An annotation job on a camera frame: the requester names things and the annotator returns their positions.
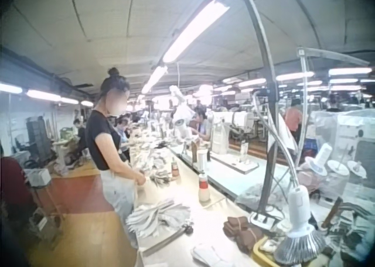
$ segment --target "hair bun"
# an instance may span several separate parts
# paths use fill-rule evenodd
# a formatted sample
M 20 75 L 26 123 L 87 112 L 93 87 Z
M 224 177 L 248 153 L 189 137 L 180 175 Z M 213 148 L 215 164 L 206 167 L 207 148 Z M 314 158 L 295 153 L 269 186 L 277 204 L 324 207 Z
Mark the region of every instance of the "hair bun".
M 110 68 L 108 70 L 108 74 L 113 77 L 113 76 L 119 76 L 120 75 L 120 72 L 117 70 L 116 67 L 113 67 L 113 68 Z

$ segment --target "ceiling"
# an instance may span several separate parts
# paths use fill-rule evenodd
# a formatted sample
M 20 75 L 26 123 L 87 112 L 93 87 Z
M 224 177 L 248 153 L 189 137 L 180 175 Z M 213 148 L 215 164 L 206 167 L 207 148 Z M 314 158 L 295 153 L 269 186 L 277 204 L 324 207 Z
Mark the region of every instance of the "ceiling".
M 204 0 L 13 0 L 2 15 L 2 45 L 73 85 L 96 93 L 116 66 L 139 93 L 152 69 Z M 274 63 L 300 69 L 296 47 L 336 52 L 375 51 L 373 0 L 255 0 Z M 242 0 L 230 6 L 178 59 L 181 86 L 213 83 L 261 68 L 250 17 Z M 176 84 L 177 65 L 168 65 L 153 90 Z

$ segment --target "pink shirt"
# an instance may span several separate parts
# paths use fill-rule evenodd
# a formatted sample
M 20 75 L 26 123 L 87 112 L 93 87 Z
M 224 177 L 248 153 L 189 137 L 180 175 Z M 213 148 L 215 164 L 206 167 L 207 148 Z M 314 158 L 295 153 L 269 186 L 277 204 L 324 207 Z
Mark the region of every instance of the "pink shirt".
M 285 113 L 285 123 L 290 131 L 296 131 L 298 129 L 298 124 L 302 122 L 302 112 L 295 108 L 291 107 L 287 109 Z

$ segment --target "red floor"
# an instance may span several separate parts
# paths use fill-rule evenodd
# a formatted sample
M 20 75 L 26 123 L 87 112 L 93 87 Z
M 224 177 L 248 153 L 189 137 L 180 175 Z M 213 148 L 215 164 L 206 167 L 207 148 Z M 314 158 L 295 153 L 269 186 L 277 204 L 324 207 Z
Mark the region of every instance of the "red floor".
M 113 211 L 104 199 L 99 175 L 53 179 L 49 187 L 55 203 L 62 213 L 103 213 Z M 53 209 L 45 190 L 38 190 L 39 198 L 46 211 Z

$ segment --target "white apron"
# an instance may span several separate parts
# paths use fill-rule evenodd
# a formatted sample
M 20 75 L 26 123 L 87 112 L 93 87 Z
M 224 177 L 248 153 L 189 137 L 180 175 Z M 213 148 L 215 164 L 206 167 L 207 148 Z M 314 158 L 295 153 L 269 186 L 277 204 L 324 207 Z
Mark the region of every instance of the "white apron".
M 118 214 L 122 227 L 133 248 L 138 248 L 137 238 L 129 232 L 125 220 L 132 213 L 135 202 L 136 187 L 134 180 L 116 176 L 111 170 L 101 170 L 103 195 Z

